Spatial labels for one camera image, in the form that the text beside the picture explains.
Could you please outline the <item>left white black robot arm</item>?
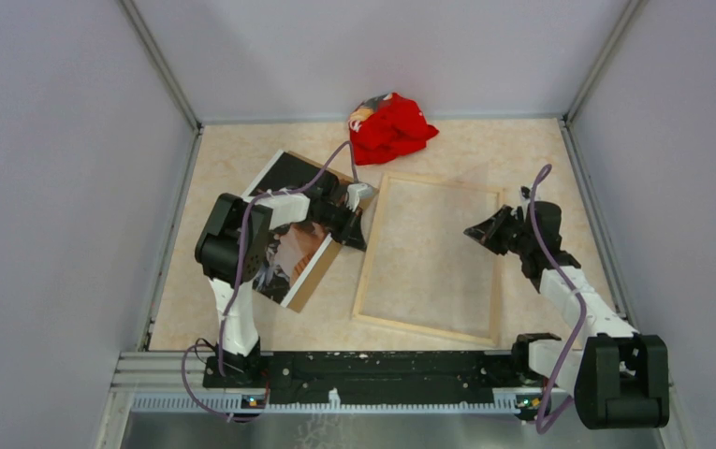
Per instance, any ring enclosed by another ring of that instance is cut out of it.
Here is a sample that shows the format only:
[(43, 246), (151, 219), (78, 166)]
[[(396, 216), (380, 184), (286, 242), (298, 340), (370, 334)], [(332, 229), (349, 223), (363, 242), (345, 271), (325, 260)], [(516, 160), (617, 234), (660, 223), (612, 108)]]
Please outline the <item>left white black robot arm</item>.
[(256, 282), (288, 282), (295, 294), (332, 242), (365, 250), (363, 201), (374, 189), (320, 171), (301, 187), (220, 195), (195, 248), (221, 315), (215, 372), (238, 386), (259, 378)]

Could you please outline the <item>crumpled red cloth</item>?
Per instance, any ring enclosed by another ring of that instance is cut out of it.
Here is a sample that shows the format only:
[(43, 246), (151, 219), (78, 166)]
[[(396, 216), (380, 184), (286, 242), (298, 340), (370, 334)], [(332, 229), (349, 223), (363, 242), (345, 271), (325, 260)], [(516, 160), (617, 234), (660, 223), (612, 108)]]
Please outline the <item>crumpled red cloth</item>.
[(440, 134), (416, 101), (395, 92), (364, 100), (349, 115), (347, 128), (358, 166), (382, 165), (422, 151)]

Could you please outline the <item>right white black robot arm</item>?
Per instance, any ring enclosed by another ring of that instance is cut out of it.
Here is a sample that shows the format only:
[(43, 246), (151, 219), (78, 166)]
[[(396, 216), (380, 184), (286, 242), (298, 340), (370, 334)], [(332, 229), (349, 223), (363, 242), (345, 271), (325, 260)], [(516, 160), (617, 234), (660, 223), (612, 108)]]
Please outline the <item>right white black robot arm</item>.
[(535, 291), (573, 329), (556, 337), (519, 336), (509, 360), (512, 378), (569, 393), (588, 429), (659, 428), (670, 419), (668, 351), (622, 318), (591, 286), (579, 262), (562, 247), (562, 210), (547, 201), (502, 206), (464, 235), (496, 255), (512, 253)]

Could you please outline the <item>printed photo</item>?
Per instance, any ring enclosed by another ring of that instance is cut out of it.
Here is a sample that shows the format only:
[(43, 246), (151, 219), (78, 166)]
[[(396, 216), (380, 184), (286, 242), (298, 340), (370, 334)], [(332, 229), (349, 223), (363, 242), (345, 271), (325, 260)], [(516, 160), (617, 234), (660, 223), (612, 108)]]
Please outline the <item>printed photo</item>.
[[(278, 151), (262, 168), (242, 198), (272, 210), (269, 241), (254, 277), (253, 289), (293, 311), (301, 311), (343, 248), (328, 230), (311, 219), (311, 188), (328, 171), (356, 181), (293, 152)], [(363, 212), (374, 196), (360, 202)]]

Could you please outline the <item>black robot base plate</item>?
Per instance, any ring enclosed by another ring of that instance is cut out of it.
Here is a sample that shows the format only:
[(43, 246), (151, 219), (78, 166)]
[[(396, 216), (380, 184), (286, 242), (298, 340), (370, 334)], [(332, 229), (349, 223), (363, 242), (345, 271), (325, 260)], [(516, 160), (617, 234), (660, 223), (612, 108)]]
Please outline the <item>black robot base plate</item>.
[(255, 388), (270, 404), (315, 404), (336, 391), (345, 405), (489, 404), (502, 388), (541, 391), (544, 376), (509, 351), (278, 351), (241, 368), (211, 356), (206, 388)]

